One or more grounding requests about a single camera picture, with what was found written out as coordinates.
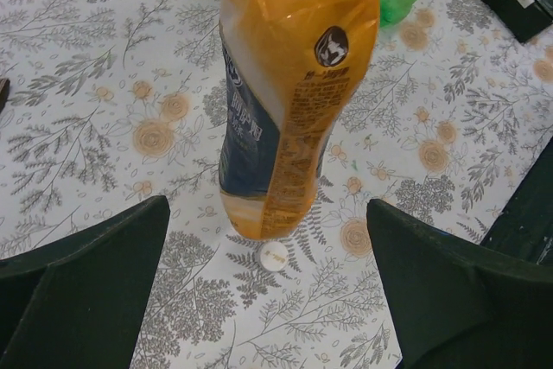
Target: bottle label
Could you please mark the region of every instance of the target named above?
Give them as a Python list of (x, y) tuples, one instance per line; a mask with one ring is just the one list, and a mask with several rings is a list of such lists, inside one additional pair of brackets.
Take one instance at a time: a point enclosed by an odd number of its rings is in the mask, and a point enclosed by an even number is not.
[(223, 42), (226, 65), (227, 124), (219, 163), (221, 189), (231, 195), (267, 195), (280, 132), (242, 78)]

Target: floral tablecloth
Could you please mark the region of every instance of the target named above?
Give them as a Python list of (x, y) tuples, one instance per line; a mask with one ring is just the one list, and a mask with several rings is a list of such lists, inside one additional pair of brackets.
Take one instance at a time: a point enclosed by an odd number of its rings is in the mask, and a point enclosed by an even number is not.
[(166, 194), (132, 368), (392, 368), (365, 231), (382, 198), (478, 242), (553, 135), (553, 31), (519, 45), (479, 0), (383, 30), (284, 272), (230, 227), (218, 0), (0, 0), (0, 258)]

